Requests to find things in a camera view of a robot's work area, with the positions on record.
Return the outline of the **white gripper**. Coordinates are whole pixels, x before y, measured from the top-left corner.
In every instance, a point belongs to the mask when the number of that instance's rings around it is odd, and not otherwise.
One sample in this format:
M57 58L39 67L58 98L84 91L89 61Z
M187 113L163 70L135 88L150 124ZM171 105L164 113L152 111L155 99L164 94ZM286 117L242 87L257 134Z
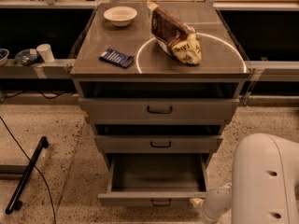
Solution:
M195 209L200 207L200 218L205 224L217 224L232 208L232 186L224 185L211 189L204 200L191 198L190 203Z

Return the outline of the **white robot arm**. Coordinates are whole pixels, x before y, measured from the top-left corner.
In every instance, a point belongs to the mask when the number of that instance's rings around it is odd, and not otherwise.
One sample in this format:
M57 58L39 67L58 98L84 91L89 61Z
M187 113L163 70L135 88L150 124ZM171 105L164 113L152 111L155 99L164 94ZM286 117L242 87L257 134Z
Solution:
M267 133L246 136L235 151L230 184L190 203L205 224L227 211L232 224L299 224L299 144Z

